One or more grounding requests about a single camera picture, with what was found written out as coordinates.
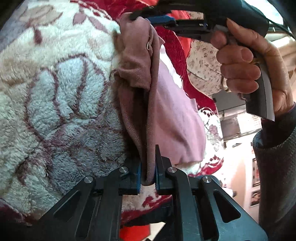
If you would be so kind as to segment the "grey sleeved right forearm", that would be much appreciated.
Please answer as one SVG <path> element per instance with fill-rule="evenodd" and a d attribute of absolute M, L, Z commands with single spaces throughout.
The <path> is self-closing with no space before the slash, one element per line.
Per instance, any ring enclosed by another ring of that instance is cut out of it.
<path fill-rule="evenodd" d="M 259 225 L 269 240 L 295 240 L 295 108 L 261 124 L 253 139 L 260 178 Z"/>

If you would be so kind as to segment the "person's right hand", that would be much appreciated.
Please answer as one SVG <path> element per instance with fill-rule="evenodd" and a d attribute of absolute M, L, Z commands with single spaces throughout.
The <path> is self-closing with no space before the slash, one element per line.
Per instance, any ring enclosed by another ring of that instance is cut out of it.
<path fill-rule="evenodd" d="M 259 88 L 255 82 L 260 69 L 253 61 L 251 50 L 257 51 L 265 59 L 273 94 L 273 109 L 276 117 L 288 113 L 294 107 L 290 79 L 279 50 L 254 30 L 244 28 L 227 19 L 227 28 L 242 45 L 227 44 L 224 32 L 216 31 L 211 44 L 218 49 L 217 61 L 221 64 L 221 74 L 227 79 L 232 92 L 250 94 Z"/>

